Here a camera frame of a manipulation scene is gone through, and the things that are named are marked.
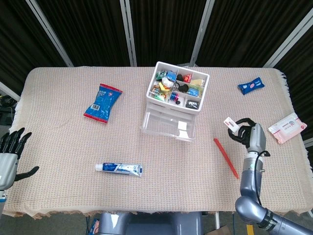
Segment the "black curtain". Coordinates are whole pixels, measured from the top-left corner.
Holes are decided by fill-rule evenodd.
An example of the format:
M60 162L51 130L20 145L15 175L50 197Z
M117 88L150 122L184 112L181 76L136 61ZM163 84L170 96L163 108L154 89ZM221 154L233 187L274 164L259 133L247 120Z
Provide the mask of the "black curtain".
M308 151L308 159L309 159L310 165L311 165L311 167L312 167L311 170L313 171L313 146L308 147L308 148L307 148L307 151Z
M313 138L313 27L278 62L275 68L287 76L295 112L308 127L301 132L304 140Z
M196 64L262 67L312 7L312 0L217 0Z
M21 94L33 68L65 63L24 0L1 0L0 9L0 81Z
M189 63L205 0L130 0L138 66Z
M129 66L118 0L37 0L74 66Z

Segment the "white card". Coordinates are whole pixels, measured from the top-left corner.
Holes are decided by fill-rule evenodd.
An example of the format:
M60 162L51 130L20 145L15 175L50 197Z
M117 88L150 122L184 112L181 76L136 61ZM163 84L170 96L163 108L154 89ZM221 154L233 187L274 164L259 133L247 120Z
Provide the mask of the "white card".
M226 118L224 123L232 132L236 132L239 130L239 126L230 117Z

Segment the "toothpaste tube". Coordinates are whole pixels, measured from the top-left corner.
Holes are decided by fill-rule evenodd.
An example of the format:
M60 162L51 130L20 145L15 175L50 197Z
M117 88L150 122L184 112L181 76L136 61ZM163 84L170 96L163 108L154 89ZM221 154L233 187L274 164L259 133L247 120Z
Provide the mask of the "toothpaste tube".
M103 163L103 164L96 164L95 170L133 175L133 176L138 176L138 177L141 177L142 175L141 164Z

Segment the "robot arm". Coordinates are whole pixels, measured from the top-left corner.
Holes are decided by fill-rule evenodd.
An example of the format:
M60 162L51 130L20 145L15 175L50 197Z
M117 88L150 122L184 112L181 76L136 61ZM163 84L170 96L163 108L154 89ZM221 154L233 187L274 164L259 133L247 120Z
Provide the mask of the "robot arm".
M237 199L235 207L240 218L246 224L258 224L270 235L313 235L308 230L290 220L287 220L270 210L262 207L259 195L263 170L263 157L270 154L265 150L266 138L260 124L249 118L237 121L237 124L247 122L249 126L241 126L238 135L228 130L229 136L246 146L247 156L244 159L242 179L240 183L241 197Z
M24 128L12 132L11 135L6 133L0 139L0 218L6 202L5 190L10 188L15 181L28 178L39 169L39 167L36 166L29 172L16 174L24 145L31 136L31 132L27 133L20 140L23 131Z

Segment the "wet wipes package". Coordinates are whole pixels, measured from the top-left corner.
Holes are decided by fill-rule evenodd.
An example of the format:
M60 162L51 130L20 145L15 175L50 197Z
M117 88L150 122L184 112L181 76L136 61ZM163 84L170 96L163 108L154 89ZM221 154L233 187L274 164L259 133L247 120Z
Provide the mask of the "wet wipes package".
M268 130L275 136L278 143L284 143L298 135L306 127L307 125L298 118L297 114L292 113L270 126Z

